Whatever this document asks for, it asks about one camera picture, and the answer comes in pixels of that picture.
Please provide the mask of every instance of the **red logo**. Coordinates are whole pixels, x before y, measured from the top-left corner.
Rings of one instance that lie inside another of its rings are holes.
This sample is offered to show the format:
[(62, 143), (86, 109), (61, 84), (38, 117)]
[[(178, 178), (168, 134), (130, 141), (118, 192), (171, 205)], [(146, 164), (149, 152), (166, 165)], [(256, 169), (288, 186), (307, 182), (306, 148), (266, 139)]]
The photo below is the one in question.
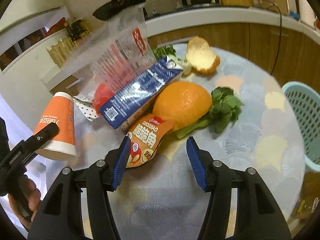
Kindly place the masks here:
[(146, 52), (146, 45), (144, 44), (144, 41), (141, 37), (140, 30), (138, 28), (134, 29), (132, 32), (132, 36), (141, 52), (141, 55), (144, 55), (144, 53)]
[(160, 125), (164, 121), (160, 117), (155, 116), (155, 117), (151, 118), (148, 122), (153, 123), (155, 125)]

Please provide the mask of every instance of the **kitchen counter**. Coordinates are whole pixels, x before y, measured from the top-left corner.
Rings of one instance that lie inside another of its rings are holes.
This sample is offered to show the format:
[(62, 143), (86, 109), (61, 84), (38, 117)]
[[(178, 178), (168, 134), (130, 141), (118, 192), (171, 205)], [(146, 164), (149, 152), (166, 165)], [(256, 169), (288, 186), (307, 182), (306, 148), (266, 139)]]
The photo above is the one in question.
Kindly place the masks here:
[[(212, 7), (197, 8), (180, 12), (172, 12), (146, 21), (148, 37), (161, 33), (166, 33), (182, 28), (221, 24), (221, 23), (255, 23), (263, 25), (280, 25), (279, 14), (259, 8), (242, 7)], [(320, 44), (320, 32), (313, 30), (292, 17), (283, 16), (282, 27), (305, 34), (315, 43)], [(50, 70), (41, 79), (48, 90), (68, 78), (65, 70), (60, 70), (58, 66)]]

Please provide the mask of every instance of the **qr code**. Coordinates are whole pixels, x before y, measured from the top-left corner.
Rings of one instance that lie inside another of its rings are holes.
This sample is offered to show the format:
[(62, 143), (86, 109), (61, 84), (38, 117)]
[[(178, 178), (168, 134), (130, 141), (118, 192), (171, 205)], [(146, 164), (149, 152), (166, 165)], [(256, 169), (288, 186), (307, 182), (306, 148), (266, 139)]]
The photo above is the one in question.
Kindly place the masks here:
[(111, 108), (107, 109), (106, 111), (104, 111), (106, 116), (111, 120), (114, 121), (116, 116), (118, 115), (118, 112), (116, 111), (116, 109), (112, 106)]

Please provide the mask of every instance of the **round table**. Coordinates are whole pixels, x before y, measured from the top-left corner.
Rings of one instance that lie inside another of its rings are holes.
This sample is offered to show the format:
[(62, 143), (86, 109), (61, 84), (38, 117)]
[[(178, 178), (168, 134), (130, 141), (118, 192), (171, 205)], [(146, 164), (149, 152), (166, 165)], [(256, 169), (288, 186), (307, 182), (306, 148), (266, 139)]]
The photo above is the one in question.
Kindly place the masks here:
[[(184, 58), (186, 44), (174, 45)], [(296, 117), (276, 80), (267, 72), (231, 52), (212, 48), (221, 63), (212, 75), (192, 73), (188, 80), (211, 92), (229, 86), (244, 102), (239, 120), (217, 135), (210, 127), (192, 133), (198, 146), (232, 169), (254, 167), (263, 178), (288, 219), (296, 203), (304, 176), (304, 146)], [(48, 186), (64, 165), (74, 170), (89, 167), (118, 148), (124, 134), (104, 119), (90, 122), (75, 106), (75, 163), (53, 162), (47, 172)], [(126, 170), (116, 192), (109, 192), (110, 205), (122, 240), (196, 239), (207, 209), (210, 193), (197, 185), (188, 156), (187, 138), (165, 137), (156, 156)], [(232, 193), (227, 236), (233, 234), (236, 190)], [(84, 229), (90, 226), (83, 206)]]

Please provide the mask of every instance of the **laundry basket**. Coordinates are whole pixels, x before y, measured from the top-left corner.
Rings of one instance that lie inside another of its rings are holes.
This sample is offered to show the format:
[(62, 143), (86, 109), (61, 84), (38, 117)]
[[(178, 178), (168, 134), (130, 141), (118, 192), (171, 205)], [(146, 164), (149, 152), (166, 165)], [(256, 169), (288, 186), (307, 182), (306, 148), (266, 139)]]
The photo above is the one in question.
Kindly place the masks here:
[(306, 172), (320, 172), (320, 95), (300, 82), (282, 87), (297, 116), (305, 147)]

